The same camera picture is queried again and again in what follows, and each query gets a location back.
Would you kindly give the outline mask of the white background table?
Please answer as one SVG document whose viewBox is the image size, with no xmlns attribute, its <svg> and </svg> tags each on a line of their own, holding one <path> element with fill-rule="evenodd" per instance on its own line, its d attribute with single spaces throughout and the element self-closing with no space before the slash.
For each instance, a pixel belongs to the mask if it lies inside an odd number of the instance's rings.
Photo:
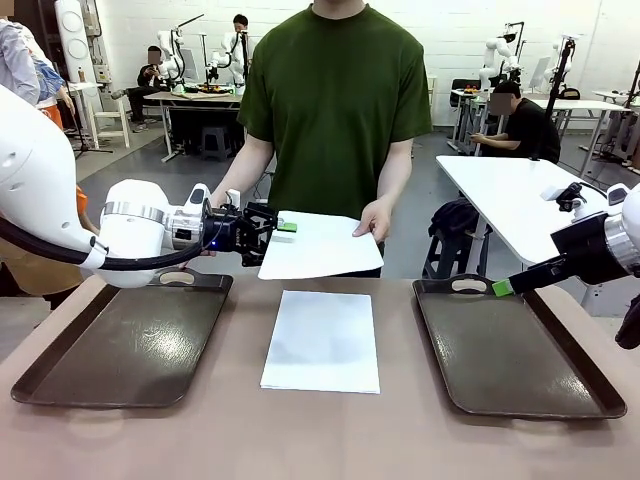
<svg viewBox="0 0 640 480">
<path fill-rule="evenodd" d="M 553 105 L 551 119 L 553 120 L 560 139 L 563 139 L 572 122 L 592 122 L 591 136 L 585 151 L 578 176 L 584 178 L 591 173 L 592 159 L 598 140 L 605 133 L 607 121 L 612 113 L 631 113 L 632 109 L 604 100 L 567 100 L 560 99 L 551 102 L 549 98 L 539 95 L 529 97 L 536 105 L 546 108 Z"/>
</svg>

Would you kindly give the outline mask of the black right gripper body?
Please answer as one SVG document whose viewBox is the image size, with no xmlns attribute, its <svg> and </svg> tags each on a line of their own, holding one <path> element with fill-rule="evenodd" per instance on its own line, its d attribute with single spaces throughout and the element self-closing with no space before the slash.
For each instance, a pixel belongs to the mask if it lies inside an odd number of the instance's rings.
<svg viewBox="0 0 640 480">
<path fill-rule="evenodd" d="M 617 280 L 623 267 L 609 251 L 605 236 L 606 213 L 599 213 L 572 223 L 552 234 L 552 241 L 564 258 L 559 268 L 560 280 Z"/>
</svg>

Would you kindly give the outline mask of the white A4 paper sheet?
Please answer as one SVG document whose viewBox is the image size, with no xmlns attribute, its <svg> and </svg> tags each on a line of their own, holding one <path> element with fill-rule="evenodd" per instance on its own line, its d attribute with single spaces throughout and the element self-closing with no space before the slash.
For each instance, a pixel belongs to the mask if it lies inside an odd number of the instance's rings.
<svg viewBox="0 0 640 480">
<path fill-rule="evenodd" d="M 358 226 L 344 216 L 280 211 L 258 278 L 312 279 L 382 267 L 373 235 L 353 235 Z"/>
</svg>

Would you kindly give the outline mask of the black tripod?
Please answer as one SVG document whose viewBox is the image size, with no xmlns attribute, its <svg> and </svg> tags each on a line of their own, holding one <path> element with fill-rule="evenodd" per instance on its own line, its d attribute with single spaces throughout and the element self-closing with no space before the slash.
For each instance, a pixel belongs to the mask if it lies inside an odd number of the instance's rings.
<svg viewBox="0 0 640 480">
<path fill-rule="evenodd" d="M 561 88 L 565 86 L 565 84 L 561 83 L 562 69 L 565 66 L 565 62 L 569 57 L 571 49 L 572 47 L 569 43 L 567 43 L 562 53 L 560 70 L 558 71 L 557 76 L 549 91 L 548 105 L 546 107 L 545 117 L 550 120 L 552 120 L 553 107 L 555 105 L 555 102 L 561 98 Z"/>
</svg>

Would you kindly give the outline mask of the person's left forearm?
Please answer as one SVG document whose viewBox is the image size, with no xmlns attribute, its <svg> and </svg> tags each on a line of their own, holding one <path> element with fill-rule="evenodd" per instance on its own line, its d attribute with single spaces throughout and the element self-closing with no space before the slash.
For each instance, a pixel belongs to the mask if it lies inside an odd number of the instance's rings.
<svg viewBox="0 0 640 480">
<path fill-rule="evenodd" d="M 413 143 L 414 140 L 409 139 L 393 142 L 389 146 L 378 180 L 377 199 L 390 210 L 395 207 L 410 178 Z"/>
</svg>

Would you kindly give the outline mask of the wooden background table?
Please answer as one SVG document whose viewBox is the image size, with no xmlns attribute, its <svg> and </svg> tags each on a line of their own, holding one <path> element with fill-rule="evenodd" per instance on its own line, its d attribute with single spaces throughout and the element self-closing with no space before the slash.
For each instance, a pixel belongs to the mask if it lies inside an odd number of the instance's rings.
<svg viewBox="0 0 640 480">
<path fill-rule="evenodd" d="M 211 111 L 211 112 L 238 112 L 242 102 L 242 95 L 213 94 L 213 93 L 174 93 L 157 92 L 144 97 L 146 102 L 157 102 L 161 110 L 164 142 L 167 154 L 161 159 L 162 163 L 173 160 L 176 156 L 184 154 L 184 148 L 178 147 L 172 139 L 170 112 L 175 111 Z"/>
</svg>

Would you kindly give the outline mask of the seated person in black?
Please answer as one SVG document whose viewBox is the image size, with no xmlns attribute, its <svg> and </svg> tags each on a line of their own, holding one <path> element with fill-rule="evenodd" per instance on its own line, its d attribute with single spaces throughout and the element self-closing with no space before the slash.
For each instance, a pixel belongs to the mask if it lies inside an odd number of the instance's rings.
<svg viewBox="0 0 640 480">
<path fill-rule="evenodd" d="M 496 86 L 494 94 L 508 94 L 510 115 L 505 130 L 497 135 L 473 134 L 470 139 L 481 146 L 484 157 L 531 158 L 538 153 L 539 159 L 557 164 L 560 159 L 561 142 L 558 131 L 545 110 L 527 98 L 523 98 L 520 87 L 513 81 L 504 81 Z"/>
<path fill-rule="evenodd" d="M 144 114 L 144 99 L 148 95 L 167 91 L 168 88 L 161 78 L 159 66 L 162 60 L 163 51 L 155 45 L 147 49 L 148 63 L 143 65 L 137 77 L 137 86 L 114 91 L 111 94 L 113 100 L 118 100 L 126 96 L 131 108 L 131 122 L 134 132 L 143 131 L 153 120 L 148 120 Z"/>
</svg>

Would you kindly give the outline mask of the tall white air conditioner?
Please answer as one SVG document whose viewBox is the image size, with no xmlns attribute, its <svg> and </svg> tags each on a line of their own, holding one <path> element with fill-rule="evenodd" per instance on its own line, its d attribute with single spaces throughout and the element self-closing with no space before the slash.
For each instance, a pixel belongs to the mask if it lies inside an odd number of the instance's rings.
<svg viewBox="0 0 640 480">
<path fill-rule="evenodd" d="M 55 0 L 54 11 L 69 80 L 103 84 L 96 76 L 94 40 L 101 29 L 95 0 Z"/>
</svg>

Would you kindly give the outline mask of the white side table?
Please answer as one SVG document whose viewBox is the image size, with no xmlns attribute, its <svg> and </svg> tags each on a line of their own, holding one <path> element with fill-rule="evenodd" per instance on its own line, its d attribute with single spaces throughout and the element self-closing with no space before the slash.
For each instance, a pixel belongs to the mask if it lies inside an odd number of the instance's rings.
<svg viewBox="0 0 640 480">
<path fill-rule="evenodd" d="M 525 270 L 558 255 L 553 232 L 608 206 L 603 193 L 546 160 L 439 155 L 436 162 Z M 573 182 L 586 204 L 562 212 L 555 197 Z"/>
</svg>

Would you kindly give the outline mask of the person's right forearm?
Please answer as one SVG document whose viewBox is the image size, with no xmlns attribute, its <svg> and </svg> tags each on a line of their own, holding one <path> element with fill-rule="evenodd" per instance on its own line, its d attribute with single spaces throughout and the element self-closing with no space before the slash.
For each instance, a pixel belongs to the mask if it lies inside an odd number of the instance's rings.
<svg viewBox="0 0 640 480">
<path fill-rule="evenodd" d="M 240 194 L 246 193 L 257 184 L 270 164 L 273 155 L 274 146 L 271 142 L 247 135 L 244 145 L 217 187 L 224 186 L 226 192 L 236 190 Z"/>
</svg>

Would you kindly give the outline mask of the dark brown serving tray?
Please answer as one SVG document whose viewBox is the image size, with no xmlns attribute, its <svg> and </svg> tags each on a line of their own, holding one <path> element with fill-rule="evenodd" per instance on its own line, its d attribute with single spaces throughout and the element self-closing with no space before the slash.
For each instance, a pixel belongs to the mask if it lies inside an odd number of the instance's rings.
<svg viewBox="0 0 640 480">
<path fill-rule="evenodd" d="M 230 275 L 164 269 L 145 287 L 106 285 L 11 389 L 61 408 L 166 408 L 187 393 L 233 285 Z"/>
<path fill-rule="evenodd" d="M 488 279 L 412 284 L 446 392 L 466 414 L 527 420 L 618 419 L 616 388 L 534 291 L 498 297 Z"/>
</svg>

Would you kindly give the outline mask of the person in green t-shirt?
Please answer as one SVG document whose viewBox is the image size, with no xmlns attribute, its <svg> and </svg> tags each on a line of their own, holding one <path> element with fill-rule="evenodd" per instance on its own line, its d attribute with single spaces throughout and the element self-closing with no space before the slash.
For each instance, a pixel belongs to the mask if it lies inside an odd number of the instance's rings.
<svg viewBox="0 0 640 480">
<path fill-rule="evenodd" d="M 431 130 L 423 46 L 365 0 L 312 0 L 258 42 L 238 120 L 274 146 L 270 207 L 360 222 L 390 144 Z"/>
</svg>

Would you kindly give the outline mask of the black plastic stool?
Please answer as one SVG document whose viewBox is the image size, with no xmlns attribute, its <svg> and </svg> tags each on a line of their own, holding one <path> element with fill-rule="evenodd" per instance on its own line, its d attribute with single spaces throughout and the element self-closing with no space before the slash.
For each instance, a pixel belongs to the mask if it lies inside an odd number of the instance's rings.
<svg viewBox="0 0 640 480">
<path fill-rule="evenodd" d="M 233 153 L 228 129 L 225 126 L 206 126 L 201 135 L 201 156 L 205 159 L 228 161 Z"/>
<path fill-rule="evenodd" d="M 440 229 L 431 236 L 425 258 L 423 279 L 447 279 L 466 272 L 473 235 L 470 232 L 445 234 Z"/>
</svg>

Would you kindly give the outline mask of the stack of white A4 sheets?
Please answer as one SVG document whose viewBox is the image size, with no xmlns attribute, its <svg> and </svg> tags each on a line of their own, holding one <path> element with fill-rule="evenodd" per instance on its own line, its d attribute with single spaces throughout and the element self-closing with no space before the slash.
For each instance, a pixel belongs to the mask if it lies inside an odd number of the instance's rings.
<svg viewBox="0 0 640 480">
<path fill-rule="evenodd" d="M 372 298 L 285 290 L 260 386 L 378 394 Z"/>
</svg>

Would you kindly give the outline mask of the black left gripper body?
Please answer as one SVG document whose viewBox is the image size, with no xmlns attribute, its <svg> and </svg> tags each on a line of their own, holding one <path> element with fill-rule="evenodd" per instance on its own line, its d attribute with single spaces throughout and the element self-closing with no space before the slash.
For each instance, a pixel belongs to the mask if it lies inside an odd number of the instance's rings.
<svg viewBox="0 0 640 480">
<path fill-rule="evenodd" d="M 233 205 L 223 205 L 204 217 L 203 249 L 212 252 L 236 252 L 250 223 Z"/>
</svg>

